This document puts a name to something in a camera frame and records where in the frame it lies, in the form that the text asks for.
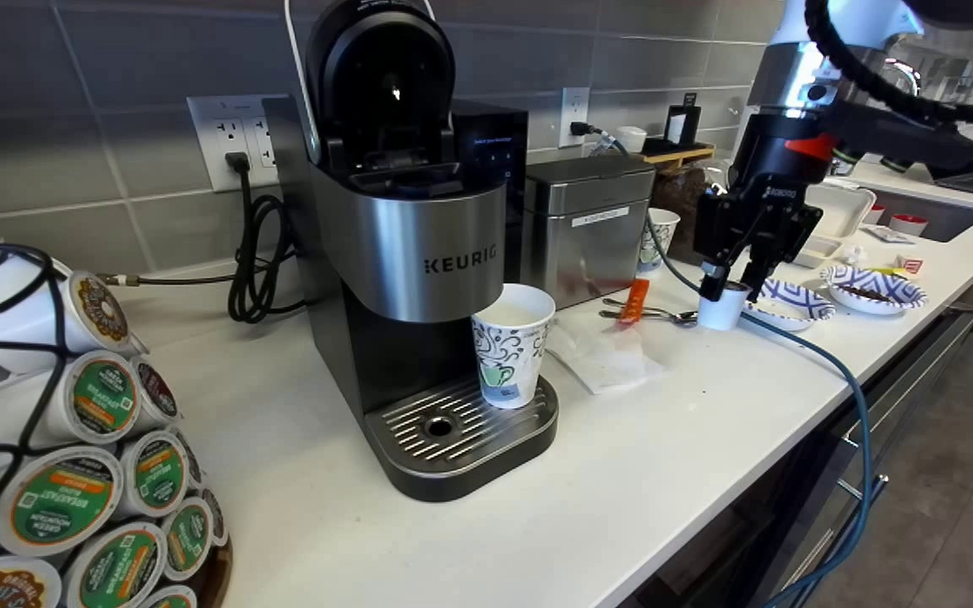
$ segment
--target countertop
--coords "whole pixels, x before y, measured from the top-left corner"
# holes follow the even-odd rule
[[[859,181],[973,205],[966,194],[879,168]],[[894,258],[859,239],[871,259]],[[973,284],[973,229],[915,252],[922,307],[894,322],[833,311],[806,339],[871,375]],[[561,398],[555,447],[466,501],[414,504],[387,485],[305,315],[236,327],[222,286],[144,286],[122,302],[226,508],[236,553],[226,608],[619,605],[848,396],[839,375],[766,333],[642,322],[628,340],[662,375],[591,396],[548,359]],[[662,275],[647,305],[696,302]],[[612,332],[597,305],[565,311],[561,323]]]

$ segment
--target backsplash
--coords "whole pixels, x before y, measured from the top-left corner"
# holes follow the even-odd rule
[[[298,0],[305,19],[324,0]],[[700,140],[729,150],[779,0],[431,0],[457,94],[529,113],[558,146],[561,87],[591,121],[657,128],[700,91]],[[189,94],[287,94],[279,0],[0,0],[0,225],[92,269],[234,252],[238,195],[213,194]]]

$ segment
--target robotic arm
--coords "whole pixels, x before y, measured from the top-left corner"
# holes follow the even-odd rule
[[[957,121],[973,108],[946,108],[894,91],[863,68],[892,33],[920,33],[922,19],[973,28],[973,2],[948,0],[788,0],[785,23],[762,50],[751,125],[729,168],[729,190],[696,205],[691,250],[701,252],[700,294],[718,302],[729,267],[751,247],[751,297],[777,264],[794,259],[820,208],[804,190],[820,181],[833,153],[879,153],[930,167],[968,167],[973,143]]]

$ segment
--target coffee maker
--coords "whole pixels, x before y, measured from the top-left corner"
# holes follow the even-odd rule
[[[457,61],[402,2],[332,6],[306,97],[270,97],[315,345],[392,485],[457,501],[555,443],[558,398],[481,403],[469,315],[499,297],[506,194],[451,146]]]

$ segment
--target blue cable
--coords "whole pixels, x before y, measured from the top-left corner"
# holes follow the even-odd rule
[[[674,275],[688,292],[700,294],[700,286],[664,258],[653,220],[645,220],[645,234],[653,238],[662,267],[668,275]],[[770,323],[770,322],[762,322],[758,315],[742,315],[742,316],[751,323],[758,323],[758,327],[762,327],[762,332],[770,332],[777,339],[788,339],[788,340],[813,351],[818,359],[825,359],[848,383],[853,410],[859,410],[859,428],[860,428],[859,434],[859,454],[860,454],[860,484],[859,485],[860,485],[860,498],[859,498],[859,516],[848,521],[848,542],[840,544],[840,550],[827,553],[827,560],[820,568],[806,571],[804,579],[790,582],[788,587],[779,587],[773,599],[762,600],[766,608],[779,608],[779,605],[794,600],[794,595],[802,595],[802,591],[811,595],[832,571],[839,571],[859,550],[859,544],[863,538],[868,510],[871,510],[871,501],[874,501],[871,418],[868,418],[868,398],[860,391],[860,383],[853,377],[853,371],[840,359],[833,359],[832,351],[825,351],[820,345],[813,345],[806,339],[779,332],[777,323]]]

